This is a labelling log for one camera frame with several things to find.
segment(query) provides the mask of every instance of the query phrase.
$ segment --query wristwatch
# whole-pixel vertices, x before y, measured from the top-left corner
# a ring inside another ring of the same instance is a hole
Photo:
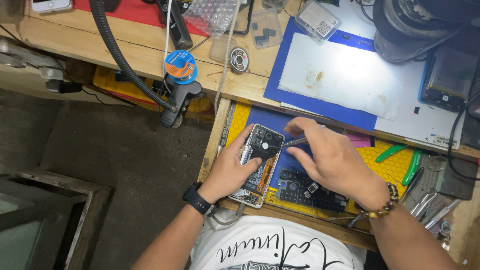
[[[210,204],[198,194],[197,190],[201,185],[200,181],[193,183],[183,194],[182,200],[188,201],[200,214],[210,218],[220,208],[220,205],[218,203]]]

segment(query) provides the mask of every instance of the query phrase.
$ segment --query blue solder spool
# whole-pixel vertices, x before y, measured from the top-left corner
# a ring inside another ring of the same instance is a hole
[[[195,58],[185,50],[171,52],[165,59],[165,69],[172,81],[179,85],[193,82],[198,74]]]

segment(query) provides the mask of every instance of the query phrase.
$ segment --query beaded bracelet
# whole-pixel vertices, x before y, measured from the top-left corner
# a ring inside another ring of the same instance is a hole
[[[394,184],[392,184],[390,182],[386,182],[386,183],[387,183],[388,190],[390,191],[390,200],[380,210],[367,212],[367,211],[361,209],[360,213],[361,213],[363,218],[379,219],[379,218],[382,218],[382,217],[390,214],[390,211],[393,210],[393,208],[395,208],[394,203],[398,202],[398,191],[397,191],[396,186]]]

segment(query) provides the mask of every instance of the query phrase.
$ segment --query qr code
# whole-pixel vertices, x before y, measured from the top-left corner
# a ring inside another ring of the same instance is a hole
[[[332,29],[325,21],[322,21],[315,30],[317,30],[322,36],[326,36]]]

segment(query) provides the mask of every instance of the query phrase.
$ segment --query hand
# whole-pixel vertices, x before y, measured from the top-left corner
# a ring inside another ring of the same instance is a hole
[[[198,194],[209,203],[214,204],[218,199],[237,191],[262,163],[261,158],[254,158],[245,165],[240,164],[243,142],[248,138],[252,129],[253,124],[246,126],[237,138],[220,152],[213,164],[207,180],[198,190]]]
[[[345,136],[315,120],[296,117],[285,126],[292,137],[305,134],[313,159],[302,149],[289,147],[307,174],[325,188],[354,199],[364,209],[381,209],[390,194],[385,181],[375,174]]]

